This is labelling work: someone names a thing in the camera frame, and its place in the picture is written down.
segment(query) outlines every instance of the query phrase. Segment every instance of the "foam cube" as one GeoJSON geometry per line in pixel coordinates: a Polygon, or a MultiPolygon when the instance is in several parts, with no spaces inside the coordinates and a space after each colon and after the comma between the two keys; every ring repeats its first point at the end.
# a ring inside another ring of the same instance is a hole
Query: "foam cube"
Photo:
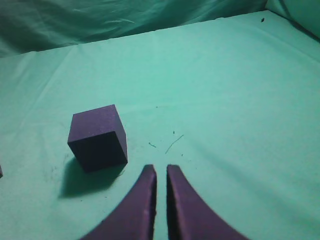
{"type": "Polygon", "coordinates": [[[128,162],[126,133],[115,105],[74,114],[67,144],[87,173],[128,162]]]}

